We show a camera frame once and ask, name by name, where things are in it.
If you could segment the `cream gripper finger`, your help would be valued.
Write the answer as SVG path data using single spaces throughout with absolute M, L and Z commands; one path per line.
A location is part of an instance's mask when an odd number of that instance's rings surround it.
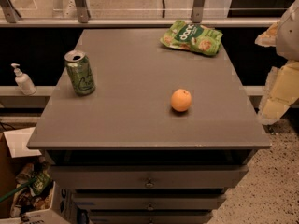
M 255 44 L 262 47 L 274 47 L 276 45 L 276 36 L 278 23 L 273 23 L 265 32 L 258 35 Z
M 299 62 L 287 61 L 281 68 L 272 67 L 263 91 L 258 119 L 262 125 L 272 125 L 299 99 Z

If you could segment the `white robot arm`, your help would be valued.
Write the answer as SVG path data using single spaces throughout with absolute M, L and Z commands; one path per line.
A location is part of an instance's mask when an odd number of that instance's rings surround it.
M 279 21 L 258 35 L 255 44 L 274 47 L 277 55 L 287 60 L 281 68 L 271 68 L 259 104 L 259 121 L 272 125 L 299 99 L 299 0 L 291 4 Z

